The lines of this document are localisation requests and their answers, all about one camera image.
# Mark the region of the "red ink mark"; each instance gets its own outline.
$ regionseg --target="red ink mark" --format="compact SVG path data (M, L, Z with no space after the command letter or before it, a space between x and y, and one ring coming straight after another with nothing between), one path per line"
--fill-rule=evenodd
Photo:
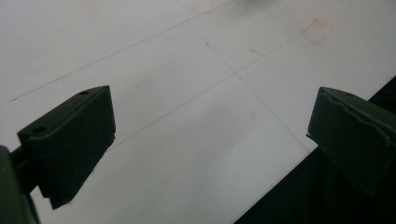
M330 30L332 30L332 25L328 21L316 18L301 31L301 35L312 44L323 46Z
M186 8L189 11L197 12L199 10L198 6L192 4L192 5L184 5L184 8Z
M311 23L314 26L317 26L319 28L330 28L332 29L332 26L330 25L330 23L328 21L326 21L325 19L319 19L316 18L312 21Z
M324 35L323 37L321 37L318 40L311 40L310 42L313 43L314 45L317 46L323 46L324 45L324 40L326 39L326 36Z
M309 34L309 27L306 28L305 30L301 31L301 34L306 38Z
M262 55L262 53L259 52L259 51L256 50L256 49L250 49L250 51L253 52L253 53L255 53L255 54L257 54L257 55Z

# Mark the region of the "white surface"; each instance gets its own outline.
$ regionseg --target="white surface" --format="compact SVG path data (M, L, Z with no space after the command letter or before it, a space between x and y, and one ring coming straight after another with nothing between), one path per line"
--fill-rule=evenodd
M0 143L110 85L117 140L47 223L232 223L311 151L318 87L396 73L392 0L0 3Z

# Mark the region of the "screw hole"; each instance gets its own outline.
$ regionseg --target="screw hole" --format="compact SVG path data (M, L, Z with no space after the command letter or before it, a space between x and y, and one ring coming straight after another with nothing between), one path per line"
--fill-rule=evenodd
M38 128L33 129L33 133L43 133L46 130L47 130L46 127L38 127Z

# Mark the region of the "table surface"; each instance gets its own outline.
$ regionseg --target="table surface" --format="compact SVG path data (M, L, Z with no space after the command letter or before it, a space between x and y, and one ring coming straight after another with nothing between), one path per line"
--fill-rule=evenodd
M117 139L47 223L233 223L303 160L318 88L396 74L392 0L0 3L0 143L110 85Z

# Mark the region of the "red marking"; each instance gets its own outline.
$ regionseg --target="red marking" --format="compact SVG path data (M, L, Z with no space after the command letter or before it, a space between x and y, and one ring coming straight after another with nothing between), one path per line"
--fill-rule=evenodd
M259 51L256 50L256 49L250 49L250 51L253 52L253 53L255 53L255 54L257 54L257 55L262 55L262 53L259 52Z
M332 30L332 25L328 21L316 18L307 28L301 31L301 35L312 44L323 46L329 30Z
M313 43L314 45L317 45L317 46L323 46L325 39L326 39L326 36L324 35L319 40L311 40L310 42Z
M301 34L302 34L305 38L307 38L307 36L308 36L308 34L309 34L309 27L306 28L305 30L301 31Z
M316 18L312 21L311 25L317 26L319 28L330 28L332 29L332 26L330 25L330 23L328 21L326 21L325 19L319 19Z
M190 10L190 11L193 11L193 12L197 12L198 9L199 9L198 6L196 6L194 4L192 4L192 5L184 5L183 7L188 9L188 10Z

